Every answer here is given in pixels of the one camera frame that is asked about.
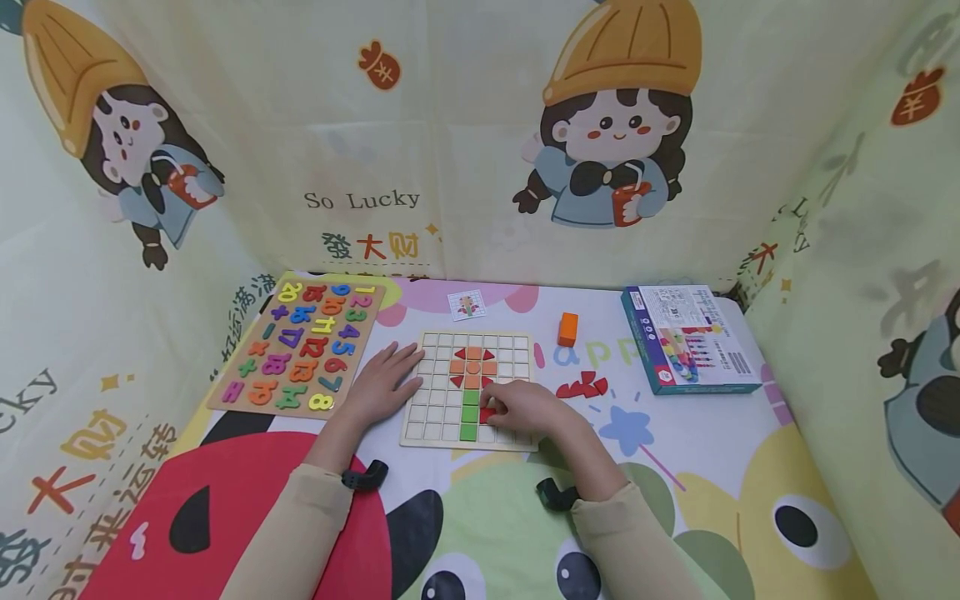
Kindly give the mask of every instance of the yellow knit hat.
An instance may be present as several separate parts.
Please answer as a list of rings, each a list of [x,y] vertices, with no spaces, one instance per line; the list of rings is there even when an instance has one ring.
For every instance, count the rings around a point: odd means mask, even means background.
[[[566,41],[543,101],[550,107],[634,87],[689,96],[701,59],[700,19],[689,0],[606,0]]]
[[[63,148],[77,158],[86,150],[97,97],[115,85],[149,85],[123,46],[51,0],[24,7],[23,43],[36,96]]]

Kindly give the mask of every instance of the table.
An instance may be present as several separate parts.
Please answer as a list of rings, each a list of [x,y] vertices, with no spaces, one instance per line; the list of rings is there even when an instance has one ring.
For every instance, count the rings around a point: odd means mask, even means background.
[[[418,341],[425,329],[512,330],[536,343],[535,379],[547,388],[581,371],[606,377],[605,395],[569,403],[640,485],[707,598],[873,596],[733,302],[720,300],[749,359],[762,366],[763,387],[745,396],[667,397],[651,392],[618,292],[336,277],[389,287],[364,362],[393,340]],[[452,322],[446,295],[477,288],[488,316]],[[580,315],[574,348],[556,344],[563,312]],[[548,513],[534,492],[546,477],[570,483],[550,443],[529,455],[401,447],[401,421],[397,414],[374,427],[354,457],[353,468],[379,459],[390,474],[379,492],[354,496],[316,598],[417,599],[428,582],[451,576],[468,600],[597,597],[596,568],[568,519]],[[218,597],[323,425],[201,406],[84,599]],[[582,595],[570,596],[574,589]]]

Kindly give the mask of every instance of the wooden grid board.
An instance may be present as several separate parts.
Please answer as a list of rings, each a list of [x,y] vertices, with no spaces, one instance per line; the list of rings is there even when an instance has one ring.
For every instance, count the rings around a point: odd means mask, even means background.
[[[407,402],[400,445],[536,452],[539,440],[486,424],[489,383],[532,380],[533,345],[521,333],[425,331],[420,389]]]
[[[329,419],[347,397],[386,288],[285,276],[276,290],[206,406]]]

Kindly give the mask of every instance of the black wrist strap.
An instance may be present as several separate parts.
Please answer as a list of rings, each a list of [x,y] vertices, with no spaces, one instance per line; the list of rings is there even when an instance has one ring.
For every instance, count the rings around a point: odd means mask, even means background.
[[[576,487],[561,492],[552,477],[537,484],[537,495],[543,506],[555,513],[568,512],[573,508],[573,503],[580,499]]]
[[[350,469],[345,470],[340,477],[340,481],[351,490],[357,490],[358,492],[379,490],[380,486],[383,485],[383,480],[387,478],[387,471],[389,470],[390,468],[387,467],[386,463],[373,461],[367,467],[367,471],[363,473]]]

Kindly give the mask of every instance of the product packaging box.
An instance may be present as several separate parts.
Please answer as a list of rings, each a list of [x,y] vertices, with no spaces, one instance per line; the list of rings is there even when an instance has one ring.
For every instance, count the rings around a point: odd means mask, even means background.
[[[640,285],[621,296],[654,394],[748,394],[759,369],[706,285]]]

